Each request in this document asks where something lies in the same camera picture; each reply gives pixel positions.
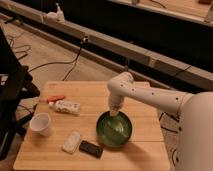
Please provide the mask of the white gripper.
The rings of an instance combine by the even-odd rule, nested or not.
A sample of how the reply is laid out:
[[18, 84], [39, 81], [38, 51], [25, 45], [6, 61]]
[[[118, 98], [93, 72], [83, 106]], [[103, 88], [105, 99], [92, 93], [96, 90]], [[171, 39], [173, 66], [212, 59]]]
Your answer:
[[116, 94], [115, 92], [111, 92], [108, 98], [108, 105], [111, 109], [109, 111], [110, 116], [115, 117], [119, 114], [119, 110], [122, 108], [124, 103], [124, 95]]

